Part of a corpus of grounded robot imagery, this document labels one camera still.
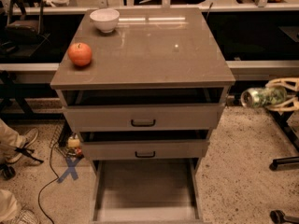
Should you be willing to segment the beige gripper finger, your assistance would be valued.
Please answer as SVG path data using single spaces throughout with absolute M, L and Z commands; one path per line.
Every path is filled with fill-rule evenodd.
M 293 97 L 281 104 L 269 105 L 267 109 L 270 111 L 277 111 L 277 112 L 297 111 L 299 110 L 299 99 L 297 97 Z
M 266 87 L 284 87 L 291 91 L 299 91 L 299 78 L 298 77 L 284 77 L 270 80 Z

